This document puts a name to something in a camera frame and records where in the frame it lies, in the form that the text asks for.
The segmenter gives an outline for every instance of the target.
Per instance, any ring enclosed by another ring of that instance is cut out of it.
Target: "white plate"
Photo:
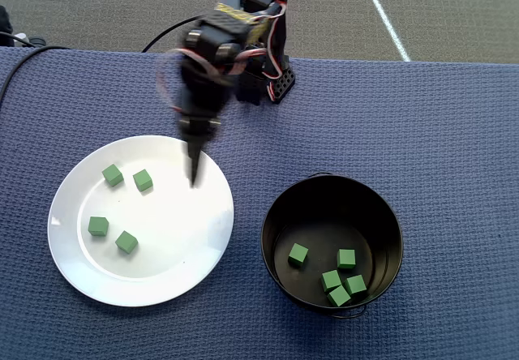
[[[50,208],[50,252],[83,294],[116,306],[147,306],[184,294],[217,265],[229,242],[234,206],[229,184],[205,153],[190,188],[183,141],[144,135],[121,139],[85,157],[63,180]],[[102,170],[115,164],[124,181],[111,187]],[[146,169],[153,187],[137,190]],[[90,216],[109,221],[106,237],[88,232]],[[115,245],[123,230],[139,244]]]

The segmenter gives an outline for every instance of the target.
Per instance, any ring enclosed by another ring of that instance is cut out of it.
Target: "black cable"
[[[196,15],[195,17],[191,17],[191,18],[188,18],[188,19],[185,19],[183,20],[182,22],[179,22],[178,24],[175,24],[173,25],[171,28],[167,28],[164,32],[162,32],[161,34],[159,34],[157,37],[155,37],[153,39],[152,42],[150,42],[146,48],[143,49],[142,53],[146,53],[148,52],[148,50],[157,42],[159,41],[163,36],[165,36],[166,34],[168,34],[169,32],[171,32],[172,30],[178,28],[179,26],[182,26],[182,25],[185,25],[187,23],[190,23],[192,21],[196,21],[197,19],[200,19],[202,18],[202,15]]]
[[[24,44],[26,46],[31,46],[33,48],[36,48],[36,46],[34,44],[31,44],[30,42],[28,42],[26,40],[22,40],[21,38],[18,38],[17,36],[13,36],[10,33],[0,32],[0,36],[12,38],[13,40],[17,40],[18,42],[21,42],[22,44]]]
[[[2,86],[2,90],[0,90],[0,108],[2,108],[2,102],[3,102],[3,97],[4,95],[6,95],[6,91],[7,91],[7,86],[9,85],[11,79],[13,79],[13,76],[15,75],[16,71],[29,59],[29,58],[32,58],[34,56],[36,56],[37,54],[40,54],[41,52],[45,52],[46,50],[49,50],[49,49],[69,49],[69,48],[65,48],[64,46],[52,46],[52,45],[49,45],[49,46],[42,46],[41,48],[38,48],[38,49],[34,49],[30,54],[28,54],[27,56],[25,56],[24,58],[22,58],[16,65],[15,67],[11,70],[11,72],[9,72],[9,75],[6,77],[6,81],[4,82],[3,86]]]

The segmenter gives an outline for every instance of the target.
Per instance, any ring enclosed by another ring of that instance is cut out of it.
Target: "white line on floor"
[[[391,23],[389,22],[389,18],[386,16],[386,13],[384,12],[384,8],[380,4],[379,0],[372,0],[375,4],[376,10],[379,12],[380,17],[382,18],[382,22],[384,22],[384,25],[388,29],[389,35],[392,38],[392,42],[395,43],[395,46],[398,49],[398,52],[400,53],[402,60],[405,62],[410,62],[411,59],[407,55],[407,52],[405,51],[404,45],[402,45],[400,39],[398,38],[397,32],[395,32],[395,29],[392,28]]]

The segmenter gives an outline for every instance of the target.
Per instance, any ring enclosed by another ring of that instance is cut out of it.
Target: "pot handle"
[[[308,178],[313,178],[314,176],[317,176],[317,175],[333,175],[331,172],[316,172],[315,174],[312,174],[310,175]]]
[[[353,315],[334,315],[334,314],[331,314],[331,315],[328,315],[328,316],[333,317],[333,318],[337,318],[337,319],[352,319],[352,318],[360,317],[365,312],[366,312],[366,305],[362,306],[362,310],[359,313],[357,313],[357,314],[353,314]]]

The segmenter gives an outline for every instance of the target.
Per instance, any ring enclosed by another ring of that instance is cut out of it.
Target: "yellow label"
[[[215,10],[223,11],[231,17],[238,19],[246,24],[250,24],[252,26],[252,30],[249,32],[249,37],[247,38],[247,44],[254,44],[255,42],[257,42],[261,35],[265,33],[265,31],[267,30],[267,18],[260,19],[257,21],[257,23],[253,24],[252,19],[255,18],[254,15],[247,13],[243,10],[236,10],[231,6],[227,6],[224,3],[220,2],[215,7]]]

